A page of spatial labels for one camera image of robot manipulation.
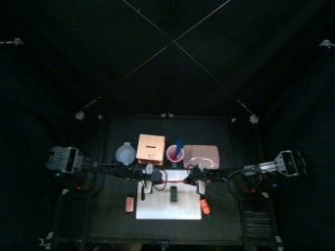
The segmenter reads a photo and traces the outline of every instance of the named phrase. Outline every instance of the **cardboard box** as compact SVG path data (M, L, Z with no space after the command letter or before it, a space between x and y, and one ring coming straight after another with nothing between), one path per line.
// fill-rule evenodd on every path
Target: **cardboard box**
M161 166L164 163L165 137L140 134L137 154L140 164L153 164Z

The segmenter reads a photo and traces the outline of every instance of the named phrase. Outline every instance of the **cup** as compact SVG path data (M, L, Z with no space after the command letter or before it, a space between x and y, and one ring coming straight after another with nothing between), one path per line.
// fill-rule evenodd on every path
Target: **cup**
M184 150L183 150L183 148L180 148L180 151L173 158L175 150L176 150L176 145L171 145L167 149L167 158L172 163L181 161L183 157L184 157Z

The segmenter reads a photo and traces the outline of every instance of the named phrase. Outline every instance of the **orange object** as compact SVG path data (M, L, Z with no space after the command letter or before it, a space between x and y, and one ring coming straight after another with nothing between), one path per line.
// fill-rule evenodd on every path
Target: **orange object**
M201 206L203 213L205 215L209 215L211 214L211 209L209 209L209 206L208 206L208 203L207 203L205 199L200 200L200 206Z
M136 158L140 164L161 166L164 163L165 137L140 134Z

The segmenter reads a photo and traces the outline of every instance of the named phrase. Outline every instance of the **black cable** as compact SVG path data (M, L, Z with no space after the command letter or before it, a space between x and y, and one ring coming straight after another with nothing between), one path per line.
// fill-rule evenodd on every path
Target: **black cable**
M234 177L234 175L239 174L242 172L243 172L243 170L238 170L238 171L232 172L227 177L227 189L228 189L230 194L235 197L236 200L239 200L239 197L236 196L236 193L234 193L234 191L232 191L230 181L231 181L231 178Z

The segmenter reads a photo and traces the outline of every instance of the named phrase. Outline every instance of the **white paper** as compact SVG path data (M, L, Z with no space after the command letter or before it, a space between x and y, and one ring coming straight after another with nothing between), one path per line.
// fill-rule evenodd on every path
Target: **white paper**
M187 170L167 170L167 180L184 180ZM169 202L169 187L176 186L177 202ZM196 194L196 186L181 182L168 182L164 191L152 188L153 193L145 194L141 200L141 182L137 186L136 219L152 220L200 220L200 195Z

